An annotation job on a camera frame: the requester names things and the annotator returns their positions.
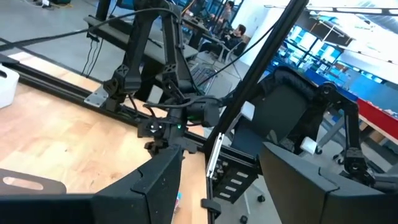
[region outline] desk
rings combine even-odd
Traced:
[[[186,23],[189,27],[192,27],[194,32],[189,40],[188,45],[194,49],[198,49],[200,45],[200,40],[203,34],[210,34],[210,31],[205,27],[202,22],[193,22],[192,17],[184,16],[182,21]]]
[[[27,53],[11,57],[89,91],[100,85]],[[136,104],[149,113],[143,102]],[[97,192],[150,159],[143,147],[151,139],[137,138],[135,127],[22,84],[13,104],[0,110],[0,123],[0,168],[61,181],[68,193]],[[203,135],[201,127],[190,131]],[[174,222],[207,223],[200,206],[206,198],[205,156],[184,156]]]

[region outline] window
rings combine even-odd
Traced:
[[[311,49],[310,53],[312,55],[317,55],[317,53],[321,50],[322,47],[323,47],[323,42],[321,40],[317,40],[316,44]]]
[[[300,42],[300,46],[303,47],[305,50],[309,50],[316,39],[317,38],[314,35],[306,32]]]
[[[295,27],[293,28],[293,31],[292,31],[291,35],[288,37],[288,39],[290,39],[290,40],[295,40],[295,39],[299,36],[299,33],[300,33],[301,31],[302,31],[301,27],[295,26]]]

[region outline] metal bracket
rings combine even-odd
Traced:
[[[216,141],[214,142],[210,160],[207,165],[206,177],[213,178],[213,174],[214,174],[217,160],[218,160],[218,155],[220,154],[221,147],[223,145],[224,136],[225,136],[224,134],[218,133],[218,137],[217,137]]]
[[[107,98],[108,98],[108,93],[104,90],[103,86],[101,85],[92,94],[87,96],[87,98],[85,99],[85,103],[99,108],[105,103]]]

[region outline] floor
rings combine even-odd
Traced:
[[[45,35],[60,34],[87,27],[83,18],[89,14],[94,14],[96,11],[95,0],[73,0],[73,7],[55,9],[49,11],[39,7],[31,6],[24,0],[7,0],[0,1],[0,38],[7,41],[17,41],[22,39],[29,39],[34,37],[41,37]],[[123,13],[119,9],[115,10],[115,14]],[[78,71],[80,73],[87,61],[87,54],[90,49],[90,40],[85,37],[85,34],[67,37],[64,39],[53,40],[41,44],[35,44],[26,47],[26,49],[40,54],[49,60],[53,60],[62,64],[63,66]],[[5,52],[5,54],[13,54],[20,52],[21,49],[12,49]],[[101,53],[98,58],[96,67],[93,69],[92,77],[99,80],[109,79],[114,69],[121,63],[124,52],[117,47],[104,42]],[[208,55],[200,54],[198,60],[210,62]],[[223,64],[215,63],[217,68],[221,68]],[[216,91],[218,97],[223,96],[228,91],[235,88],[239,80],[242,79],[249,66],[238,61],[236,68],[229,67],[226,72],[220,74],[217,78],[219,84],[228,83],[230,88],[224,92]],[[215,90],[222,89],[222,86],[215,85]],[[326,133],[324,128],[320,128],[318,139]],[[329,167],[335,172],[342,169],[341,166],[331,161],[331,157],[340,152],[342,147],[335,142],[329,142],[324,148],[324,153],[319,156],[307,155],[304,158],[312,163],[320,166]],[[280,223],[277,211],[272,203],[271,196],[267,191],[266,183],[262,177],[259,177],[255,183],[257,187],[264,191],[266,201],[264,203],[257,202],[258,192],[254,188],[247,191],[248,202],[251,208],[248,223]],[[218,200],[223,208],[223,213],[217,219],[217,224],[239,223],[241,215],[248,215],[246,205],[243,197],[241,197],[234,205],[228,202]]]

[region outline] black cable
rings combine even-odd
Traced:
[[[91,51],[93,50],[93,42],[94,42],[94,40],[91,40],[91,43],[90,43],[90,50],[88,51],[88,54],[87,54],[87,60],[86,60],[85,66],[83,67],[83,70],[81,71],[81,75],[82,75],[82,76],[83,76],[84,73],[85,73],[85,70],[86,70],[88,61],[90,60],[90,54],[91,54]]]
[[[203,100],[203,99],[214,99],[214,100],[218,101],[219,103],[222,103],[222,101],[220,99],[217,99],[214,96],[198,96],[198,97],[194,98],[193,100],[190,100],[189,102],[183,103],[181,105],[162,105],[162,104],[157,104],[157,103],[146,103],[146,104],[144,104],[144,107],[145,108],[153,107],[153,108],[160,108],[160,109],[162,109],[162,108],[180,109],[180,108],[185,108],[187,106],[190,106],[194,102],[199,101],[199,100]]]
[[[162,8],[152,8],[152,9],[142,9],[142,10],[138,10],[138,11],[134,11],[134,12],[130,12],[127,13],[125,15],[121,15],[121,16],[116,16],[110,19],[107,19],[103,22],[100,22],[97,25],[91,26],[87,29],[82,29],[82,30],[78,30],[78,31],[73,31],[73,32],[67,32],[64,34],[57,34],[57,35],[51,35],[51,36],[46,36],[46,37],[37,37],[37,38],[33,38],[33,39],[27,39],[27,40],[19,40],[19,41],[15,41],[15,42],[11,42],[8,44],[3,44],[0,45],[0,52],[4,51],[4,50],[10,50],[13,49],[14,47],[26,47],[28,45],[32,45],[32,44],[38,44],[38,43],[42,43],[42,42],[46,42],[46,41],[50,41],[50,40],[55,40],[55,39],[59,39],[59,38],[63,38],[63,37],[69,37],[72,35],[77,35],[77,34],[82,34],[85,32],[93,32],[95,29],[108,24],[112,21],[118,20],[118,19],[122,19],[125,17],[129,17],[129,16],[134,16],[136,14],[139,13],[145,13],[145,12],[151,12],[151,11],[163,11],[163,12],[169,12],[171,14],[173,14],[176,18],[180,18],[179,15],[177,15],[175,12],[168,10],[168,9],[162,9]]]
[[[117,4],[115,3],[115,5],[113,6],[113,9],[112,9],[112,11],[111,11],[111,14],[109,15],[110,17],[113,16],[113,13],[114,13],[114,11],[115,11],[115,9],[116,9],[116,6],[117,6]],[[102,39],[101,39],[101,43],[100,43],[100,45],[99,45],[98,54],[97,54],[97,56],[95,57],[95,60],[94,60],[94,55],[95,55],[95,51],[94,51],[93,58],[91,59],[91,62],[93,63],[93,61],[94,61],[94,64],[93,64],[93,66],[91,67],[91,69],[90,69],[91,63],[90,63],[90,66],[88,66],[88,68],[89,68],[90,71],[87,73],[86,78],[88,78],[88,77],[91,75],[92,71],[94,70],[94,67],[95,67],[95,65],[96,65],[96,63],[97,63],[98,57],[100,56],[100,53],[101,53],[102,44],[103,44],[103,43],[104,43],[104,39],[102,38]]]
[[[95,53],[97,52],[97,50],[98,50],[98,42],[96,41],[96,42],[95,42],[95,49],[94,49],[94,52],[93,52],[93,56],[91,57],[91,62],[90,62],[90,64],[89,64],[89,66],[88,66],[87,72],[89,72],[90,68],[92,68],[91,66],[92,66],[93,63],[94,63],[94,57],[95,57]]]
[[[93,69],[94,69],[94,67],[95,67],[95,64],[97,63],[97,60],[98,60],[98,57],[100,56],[100,52],[101,52],[101,49],[102,49],[102,44],[104,43],[104,39],[101,39],[101,43],[99,44],[99,51],[98,51],[98,54],[97,54],[97,56],[95,57],[95,60],[94,60],[94,64],[93,64],[93,66],[91,67],[91,69],[90,69],[90,71],[87,73],[87,76],[86,76],[86,78],[88,78],[90,75],[91,75],[91,73],[92,73],[92,71],[93,71]]]
[[[238,56],[236,59],[232,60],[229,64],[225,65],[222,69],[218,70],[216,73],[210,75],[209,77],[205,78],[201,83],[198,84],[198,86],[201,86],[203,84],[205,84],[209,79],[215,77],[216,75],[218,75],[220,72],[222,72],[223,70],[225,70],[226,68],[228,68],[229,66],[231,66],[233,63],[235,63],[236,61],[238,61],[244,54],[248,53],[254,46],[256,46],[263,38],[266,37],[266,35],[268,35],[268,33],[274,28],[275,24],[272,25],[272,27],[270,27],[267,32],[259,39],[256,41],[256,43],[254,43],[251,47],[249,47],[248,49],[246,49],[240,56]]]
[[[127,96],[129,97],[129,99],[130,99],[130,101],[131,101],[132,107],[133,107],[134,110],[136,111],[136,114],[135,114],[134,116],[137,117],[137,116],[138,116],[138,109],[137,109],[136,102],[134,102],[134,99],[132,98],[131,94],[128,94]]]

